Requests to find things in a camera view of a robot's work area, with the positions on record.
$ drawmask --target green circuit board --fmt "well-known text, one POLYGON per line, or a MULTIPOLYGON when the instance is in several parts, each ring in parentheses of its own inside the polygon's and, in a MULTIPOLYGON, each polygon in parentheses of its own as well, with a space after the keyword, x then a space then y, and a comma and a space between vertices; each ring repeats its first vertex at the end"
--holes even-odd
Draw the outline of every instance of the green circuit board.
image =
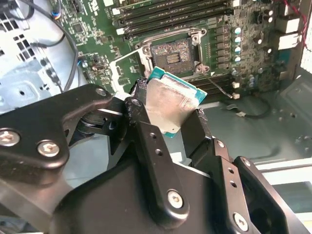
POLYGON ((129 92, 135 80, 147 77, 154 66, 194 82, 208 95, 207 77, 216 82, 224 79, 226 86, 238 82, 236 93, 278 89, 279 74, 273 69, 278 51, 268 53, 273 23, 265 13, 272 10, 270 17, 274 17, 274 4, 252 0, 63 0, 62 5, 60 20, 77 43, 85 77, 111 93, 129 92), (127 56, 140 49, 141 53, 127 56), (114 74, 111 63, 116 60, 114 74), (112 82, 116 78, 117 87, 112 82))

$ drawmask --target white connector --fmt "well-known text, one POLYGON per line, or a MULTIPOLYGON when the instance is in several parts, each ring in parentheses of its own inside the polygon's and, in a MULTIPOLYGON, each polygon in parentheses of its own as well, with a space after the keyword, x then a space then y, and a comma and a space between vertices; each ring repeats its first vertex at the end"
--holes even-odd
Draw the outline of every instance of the white connector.
POLYGON ((240 98, 240 94, 233 93, 232 97, 233 97, 234 100, 239 99, 240 98))
POLYGON ((234 89, 238 89, 240 84, 238 82, 232 82, 232 86, 234 89))
POLYGON ((113 13, 114 16, 120 15, 120 10, 118 10, 117 8, 113 8, 112 9, 112 13, 113 13))

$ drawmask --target black cable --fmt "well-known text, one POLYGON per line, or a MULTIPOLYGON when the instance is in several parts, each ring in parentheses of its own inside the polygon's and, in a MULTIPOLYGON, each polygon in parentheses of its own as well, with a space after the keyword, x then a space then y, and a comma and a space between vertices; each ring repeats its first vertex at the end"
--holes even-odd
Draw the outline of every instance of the black cable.
POLYGON ((57 86, 58 86, 58 88, 59 88, 59 90, 60 90, 60 93, 61 93, 61 94, 64 93, 64 90, 62 89, 62 86, 61 86, 59 83, 57 83, 57 86))
POLYGON ((76 73, 76 69, 77 69, 77 62, 78 62, 78 48, 74 42, 74 40, 72 39, 71 35, 63 28, 63 26, 57 22, 56 20, 54 20, 52 18, 52 16, 46 12, 45 10, 43 10, 41 7, 37 6, 36 4, 29 2, 27 0, 20 0, 21 2, 24 2, 25 4, 33 7, 35 10, 39 11, 41 14, 43 14, 44 16, 46 16, 48 19, 50 19, 54 24, 56 24, 56 26, 64 33, 64 35, 66 36, 70 47, 72 48, 72 50, 74 51, 74 61, 73 61, 73 65, 68 77, 68 80, 66 82, 66 85, 64 87, 64 91, 68 91, 70 86, 73 83, 74 77, 75 77, 75 73, 76 73))
POLYGON ((15 20, 29 20, 35 13, 35 9, 33 7, 31 7, 30 5, 28 5, 28 14, 25 18, 20 18, 20 17, 17 17, 13 14, 11 14, 11 12, 7 11, 5 12, 6 15, 9 17, 9 18, 13 18, 15 20))
POLYGON ((65 39, 65 34, 63 34, 63 36, 57 42, 54 42, 50 45, 47 45, 41 42, 33 42, 33 43, 30 43, 30 45, 34 47, 48 48, 48 47, 53 47, 53 46, 60 44, 64 39, 65 39))
POLYGON ((222 101, 224 104, 227 105, 227 110, 232 110, 232 111, 235 111, 236 112, 236 115, 240 116, 240 117, 245 117, 245 118, 252 118, 252 119, 260 119, 260 118, 264 118, 266 117, 268 114, 271 113, 271 105, 270 103, 265 100, 264 98, 258 96, 258 95, 254 95, 253 97, 256 97, 258 98, 262 103, 264 103, 267 108, 266 110, 259 114, 259 115, 249 115, 249 114, 246 114, 245 112, 241 111, 236 105, 232 104, 232 103, 229 103, 227 101, 222 101))

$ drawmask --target silver screw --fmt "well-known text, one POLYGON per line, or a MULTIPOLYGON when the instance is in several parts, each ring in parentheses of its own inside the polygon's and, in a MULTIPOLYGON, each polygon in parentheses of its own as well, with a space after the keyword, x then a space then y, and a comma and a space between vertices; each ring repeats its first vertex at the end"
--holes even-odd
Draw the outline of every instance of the silver screw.
POLYGON ((100 89, 100 88, 97 88, 97 89, 96 89, 96 93, 99 94, 99 95, 101 95, 101 96, 103 96, 103 97, 106 96, 105 91, 104 91, 103 89, 100 89))
POLYGON ((225 145, 223 144, 222 141, 217 140, 216 142, 218 143, 218 145, 219 145, 221 148, 224 148, 224 147, 225 147, 225 145))
POLYGON ((244 162, 248 167, 251 166, 250 162, 249 162, 247 159, 243 158, 243 162, 244 162))
POLYGON ((136 105, 136 106, 141 106, 141 102, 139 102, 138 100, 136 99, 132 99, 131 102, 136 105))
POLYGON ((148 52, 150 52, 150 48, 149 48, 149 47, 144 47, 144 48, 143 48, 143 51, 144 51, 145 53, 148 53, 148 52))
POLYGON ((20 136, 9 130, 0 131, 0 145, 2 146, 13 146, 20 141, 20 136))
POLYGON ((236 225, 244 232, 248 231, 248 224, 247 221, 241 216, 239 213, 233 214, 234 221, 236 225))
POLYGON ((179 209, 183 206, 183 199, 176 191, 171 190, 168 192, 168 201, 174 208, 179 209))
POLYGON ((59 146, 53 141, 44 141, 39 144, 38 152, 46 157, 54 157, 59 153, 59 146))

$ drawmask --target electrolytic capacitor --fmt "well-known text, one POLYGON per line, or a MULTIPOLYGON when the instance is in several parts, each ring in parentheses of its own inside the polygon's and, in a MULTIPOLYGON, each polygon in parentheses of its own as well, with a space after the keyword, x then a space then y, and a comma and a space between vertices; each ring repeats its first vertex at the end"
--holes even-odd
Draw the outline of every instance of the electrolytic capacitor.
POLYGON ((262 74, 263 73, 263 68, 260 67, 258 70, 257 70, 258 74, 262 74))
POLYGON ((263 47, 263 50, 264 50, 267 54, 270 54, 270 53, 272 52, 272 48, 267 47, 267 46, 263 47))
POLYGON ((235 68, 233 68, 231 71, 231 74, 232 74, 232 76, 236 77, 236 76, 238 76, 238 71, 235 68))
POLYGON ((272 23, 273 22, 273 17, 270 17, 270 16, 264 16, 263 19, 264 19, 264 21, 266 21, 268 23, 272 23))
POLYGON ((236 34, 236 35, 239 35, 241 32, 242 32, 242 29, 240 27, 237 27, 233 30, 233 32, 236 34))
POLYGON ((242 41, 241 37, 236 37, 233 39, 235 43, 240 43, 242 41))
POLYGON ((234 56, 233 60, 234 62, 240 62, 240 56, 234 56))
POLYGON ((257 45, 261 45, 261 43, 262 43, 262 39, 259 38, 259 37, 254 38, 253 41, 254 41, 257 45))
POLYGON ((266 14, 267 16, 272 16, 274 14, 274 11, 267 9, 267 10, 264 10, 264 14, 266 14))
POLYGON ((234 52, 239 54, 241 52, 241 48, 239 46, 234 47, 234 52))
POLYGON ((87 68, 88 67, 88 62, 87 61, 83 61, 81 63, 81 65, 82 65, 83 68, 87 68))

